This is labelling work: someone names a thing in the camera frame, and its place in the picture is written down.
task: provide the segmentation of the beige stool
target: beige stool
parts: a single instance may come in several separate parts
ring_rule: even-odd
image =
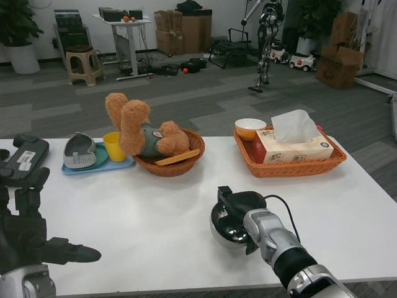
[[[72,69],[71,58],[76,57],[78,67]],[[90,57],[96,66],[91,66]],[[66,51],[66,64],[68,67],[69,84],[73,84],[74,79],[83,79],[87,86],[95,86],[96,78],[102,76],[105,78],[102,63],[99,61],[94,49],[87,45],[78,45],[70,47]]]

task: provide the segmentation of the green shirt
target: green shirt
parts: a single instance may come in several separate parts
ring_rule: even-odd
[[[157,142],[163,138],[162,133],[158,129],[152,128],[149,123],[142,124],[141,128],[146,138],[141,155],[146,157],[161,156],[157,149]]]

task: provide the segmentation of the carpet floor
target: carpet floor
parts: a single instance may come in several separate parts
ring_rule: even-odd
[[[178,63],[191,56],[159,58],[157,63]],[[0,68],[0,138],[28,133],[41,138],[69,137],[85,132],[103,137],[114,131],[104,100],[112,92],[141,99],[152,107],[153,125],[174,120],[203,136],[227,136],[234,121],[270,118],[306,110],[311,118],[335,137],[371,177],[397,200],[397,143],[392,137],[387,97],[356,85],[336,90],[320,83],[314,73],[272,65],[270,85],[262,94],[247,89],[256,80],[256,67],[221,70],[209,64],[197,74],[117,82],[116,65],[105,66],[106,79],[93,87],[68,85],[61,63],[42,64],[41,72],[17,75],[11,67]],[[397,283],[348,284],[359,297],[397,297]],[[281,288],[213,292],[155,294],[142,297],[287,297]]]

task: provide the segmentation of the tissue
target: tissue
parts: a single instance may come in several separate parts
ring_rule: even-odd
[[[295,110],[272,118],[275,140],[280,143],[306,143],[320,136],[307,111]]]

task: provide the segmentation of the rectangular wicker basket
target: rectangular wicker basket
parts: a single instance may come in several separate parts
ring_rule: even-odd
[[[273,127],[267,127],[266,130],[272,130]],[[271,177],[302,177],[313,176],[327,173],[336,168],[347,159],[346,154],[320,131],[327,141],[334,147],[334,152],[327,160],[311,160],[311,161],[297,161],[294,163],[274,163],[274,164],[259,164],[255,163],[252,157],[252,142],[245,141],[234,131],[234,138],[240,148],[243,158],[255,177],[271,178]]]

